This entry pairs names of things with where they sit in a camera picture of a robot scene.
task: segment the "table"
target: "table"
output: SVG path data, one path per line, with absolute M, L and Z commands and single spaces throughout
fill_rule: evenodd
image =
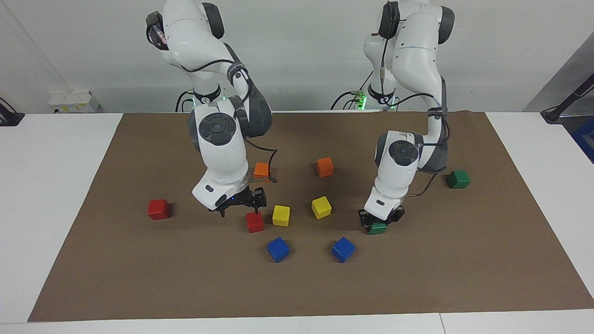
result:
M 590 332 L 594 310 L 250 319 L 26 322 L 45 277 L 86 196 L 121 114 L 28 115 L 0 129 L 0 327 L 2 332 L 143 332 L 196 329 L 234 332 L 470 333 Z M 562 126 L 538 114 L 488 113 L 525 183 L 592 294 L 594 166 Z M 545 171 L 555 171 L 557 177 Z

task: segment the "wooden block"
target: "wooden block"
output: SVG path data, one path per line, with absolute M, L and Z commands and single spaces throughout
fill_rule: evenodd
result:
M 447 184 L 452 189 L 464 189 L 470 184 L 470 177 L 466 171 L 453 171 L 447 177 Z
M 330 175 L 334 174 L 334 164 L 332 163 L 332 159 L 329 157 L 318 159 L 318 163 L 315 167 L 318 170 L 318 175 L 321 178 L 329 177 Z
M 250 212 L 245 214 L 245 220 L 247 222 L 248 232 L 260 232 L 264 230 L 264 219 L 262 218 L 262 211 Z
M 332 206 L 326 196 L 322 196 L 316 200 L 311 201 L 311 210 L 317 219 L 329 216 L 332 212 Z
M 272 224 L 276 226 L 289 226 L 291 208 L 288 206 L 275 205 L 272 214 Z
M 386 231 L 386 229 L 388 228 L 388 225 L 384 224 L 384 223 L 373 223 L 371 224 L 371 228 L 369 229 L 369 232 L 367 232 L 368 234 L 382 234 Z
M 268 249 L 268 253 L 272 256 L 275 263 L 281 262 L 289 255 L 289 245 L 281 237 L 272 240 L 266 249 Z
M 254 178 L 267 178 L 268 174 L 268 163 L 257 162 L 254 167 Z
M 153 200 L 148 203 L 148 216 L 153 220 L 169 218 L 169 203 L 165 199 Z
M 338 242 L 334 244 L 334 247 L 332 247 L 332 255 L 334 255 L 341 263 L 348 260 L 349 257 L 353 255 L 354 251 L 355 245 L 345 237 L 338 240 Z

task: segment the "yellow cube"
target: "yellow cube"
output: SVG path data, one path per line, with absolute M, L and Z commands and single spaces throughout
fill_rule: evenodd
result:
M 288 206 L 275 205 L 272 214 L 272 224 L 276 226 L 289 226 L 291 208 Z
M 317 219 L 326 217 L 332 212 L 332 206 L 326 196 L 322 196 L 316 200 L 311 201 L 311 210 Z

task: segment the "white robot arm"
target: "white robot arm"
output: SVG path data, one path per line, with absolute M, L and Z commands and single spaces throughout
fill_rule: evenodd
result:
M 223 217 L 231 205 L 246 205 L 257 212 L 266 206 L 266 195 L 262 188 L 249 189 L 244 139 L 266 133 L 272 116 L 233 49 L 219 41 L 225 30 L 218 8 L 206 2 L 168 0 L 162 13 L 154 12 L 146 21 L 148 41 L 169 64 L 188 74 L 195 97 L 204 103 L 188 120 L 194 146 L 207 167 L 192 194 Z M 219 99 L 221 75 L 237 96 Z
M 365 54 L 374 65 L 368 91 L 380 103 L 387 104 L 394 81 L 382 78 L 390 74 L 400 85 L 421 96 L 428 106 L 428 133 L 388 131 L 379 137 L 375 150 L 378 175 L 364 210 L 359 211 L 361 225 L 367 230 L 373 223 L 389 224 L 404 214 L 402 202 L 416 171 L 436 174 L 446 167 L 447 124 L 446 84 L 437 71 L 437 46 L 445 42 L 453 28 L 454 13 L 447 7 L 428 2 L 388 2 L 380 17 L 380 29 L 365 43 Z M 386 51 L 385 66 L 378 53 L 378 39 Z

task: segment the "green cube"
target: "green cube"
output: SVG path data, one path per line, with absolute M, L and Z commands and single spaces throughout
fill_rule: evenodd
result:
M 373 223 L 369 228 L 368 234 L 382 234 L 386 231 L 388 225 L 384 223 Z
M 447 184 L 452 189 L 464 189 L 470 183 L 470 177 L 466 171 L 453 171 L 447 176 Z

